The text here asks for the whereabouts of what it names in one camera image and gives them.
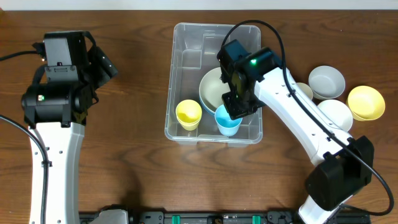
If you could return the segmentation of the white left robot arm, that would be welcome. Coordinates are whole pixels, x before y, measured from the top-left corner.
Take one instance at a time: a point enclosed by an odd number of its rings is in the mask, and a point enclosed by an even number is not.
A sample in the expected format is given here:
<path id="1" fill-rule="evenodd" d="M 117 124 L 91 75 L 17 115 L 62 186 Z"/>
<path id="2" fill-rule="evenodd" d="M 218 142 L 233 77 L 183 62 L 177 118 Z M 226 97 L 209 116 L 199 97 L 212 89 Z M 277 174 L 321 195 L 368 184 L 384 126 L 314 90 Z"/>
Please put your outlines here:
<path id="1" fill-rule="evenodd" d="M 91 48 L 86 47 L 90 40 Z M 78 164 L 96 90 L 118 70 L 88 31 L 49 32 L 46 60 L 21 99 L 32 151 L 30 223 L 78 223 Z"/>

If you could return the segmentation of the cream white cup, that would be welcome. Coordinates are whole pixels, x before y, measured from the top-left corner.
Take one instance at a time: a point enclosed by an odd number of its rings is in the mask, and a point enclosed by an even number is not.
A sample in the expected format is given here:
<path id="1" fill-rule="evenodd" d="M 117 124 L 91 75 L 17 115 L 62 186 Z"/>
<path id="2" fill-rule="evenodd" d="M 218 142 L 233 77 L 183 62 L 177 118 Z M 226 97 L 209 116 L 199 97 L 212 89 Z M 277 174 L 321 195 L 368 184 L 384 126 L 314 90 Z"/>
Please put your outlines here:
<path id="1" fill-rule="evenodd" d="M 313 91 L 307 84 L 298 82 L 296 85 L 308 96 L 310 100 L 313 100 Z"/>

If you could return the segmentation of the clear plastic storage bin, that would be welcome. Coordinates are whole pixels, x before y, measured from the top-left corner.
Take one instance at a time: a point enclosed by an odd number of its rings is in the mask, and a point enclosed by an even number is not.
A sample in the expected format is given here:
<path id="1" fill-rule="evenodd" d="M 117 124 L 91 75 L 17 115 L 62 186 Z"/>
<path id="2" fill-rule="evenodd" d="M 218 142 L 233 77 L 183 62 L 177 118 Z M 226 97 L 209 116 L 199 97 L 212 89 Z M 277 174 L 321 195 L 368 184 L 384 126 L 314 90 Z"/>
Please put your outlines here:
<path id="1" fill-rule="evenodd" d="M 261 48 L 261 31 L 254 25 L 236 30 L 230 24 L 199 24 L 182 22 L 174 27 L 169 92 L 165 115 L 165 136 L 179 144 L 222 142 L 231 147 L 257 144 L 263 137 L 262 111 L 243 118 L 238 132 L 231 137 L 222 135 L 217 127 L 214 110 L 202 109 L 202 119 L 196 129 L 187 131 L 177 121 L 175 109 L 182 100 L 200 101 L 200 82 L 212 69 L 219 67 L 216 58 L 223 41 L 234 39 L 248 52 Z"/>

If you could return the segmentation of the yellow cup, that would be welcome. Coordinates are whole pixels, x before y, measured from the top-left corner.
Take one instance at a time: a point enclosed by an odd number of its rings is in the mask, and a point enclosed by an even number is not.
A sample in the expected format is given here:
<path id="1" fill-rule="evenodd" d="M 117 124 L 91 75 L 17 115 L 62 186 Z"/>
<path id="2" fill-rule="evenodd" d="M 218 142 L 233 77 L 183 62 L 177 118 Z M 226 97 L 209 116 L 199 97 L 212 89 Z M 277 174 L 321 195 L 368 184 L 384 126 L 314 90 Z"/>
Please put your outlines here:
<path id="1" fill-rule="evenodd" d="M 202 108 L 194 100 L 183 100 L 176 107 L 176 117 L 183 129 L 193 131 L 199 125 L 202 117 Z"/>

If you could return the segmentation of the cream beige bowl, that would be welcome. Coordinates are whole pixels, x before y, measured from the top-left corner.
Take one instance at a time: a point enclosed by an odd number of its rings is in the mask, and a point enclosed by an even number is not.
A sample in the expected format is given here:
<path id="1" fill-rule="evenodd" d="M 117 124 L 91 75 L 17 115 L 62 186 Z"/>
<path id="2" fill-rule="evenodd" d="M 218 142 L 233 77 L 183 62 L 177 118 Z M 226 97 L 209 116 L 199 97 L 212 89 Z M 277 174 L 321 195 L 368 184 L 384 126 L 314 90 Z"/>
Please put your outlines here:
<path id="1" fill-rule="evenodd" d="M 222 95 L 230 92 L 229 85 L 221 81 L 221 68 L 210 70 L 202 78 L 199 86 L 199 96 L 208 98 L 218 108 L 223 104 Z"/>

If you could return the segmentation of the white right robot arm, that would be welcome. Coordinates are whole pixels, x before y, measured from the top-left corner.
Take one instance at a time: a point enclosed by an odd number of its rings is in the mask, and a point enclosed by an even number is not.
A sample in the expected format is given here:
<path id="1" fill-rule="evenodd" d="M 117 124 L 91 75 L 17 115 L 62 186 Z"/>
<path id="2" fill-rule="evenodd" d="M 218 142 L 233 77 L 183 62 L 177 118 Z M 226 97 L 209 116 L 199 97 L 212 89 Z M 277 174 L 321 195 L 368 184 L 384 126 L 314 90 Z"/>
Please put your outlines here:
<path id="1" fill-rule="evenodd" d="M 231 119 L 268 106 L 299 140 L 315 166 L 305 181 L 308 197 L 299 208 L 304 223 L 326 223 L 344 203 L 368 185 L 373 175 L 374 147 L 328 119 L 295 86 L 271 49 L 249 53 L 237 40 L 221 47 L 221 79 L 230 91 L 222 99 Z"/>

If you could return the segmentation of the blue plastic cup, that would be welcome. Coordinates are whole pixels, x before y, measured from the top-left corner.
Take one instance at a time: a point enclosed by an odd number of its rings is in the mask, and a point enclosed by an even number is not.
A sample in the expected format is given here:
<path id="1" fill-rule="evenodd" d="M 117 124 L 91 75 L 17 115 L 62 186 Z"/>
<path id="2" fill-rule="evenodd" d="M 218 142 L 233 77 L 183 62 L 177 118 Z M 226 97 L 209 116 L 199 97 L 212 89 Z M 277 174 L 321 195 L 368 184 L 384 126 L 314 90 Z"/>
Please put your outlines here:
<path id="1" fill-rule="evenodd" d="M 224 105 L 219 106 L 215 111 L 215 121 L 220 133 L 224 136 L 234 136 L 243 121 L 242 118 L 231 119 Z"/>

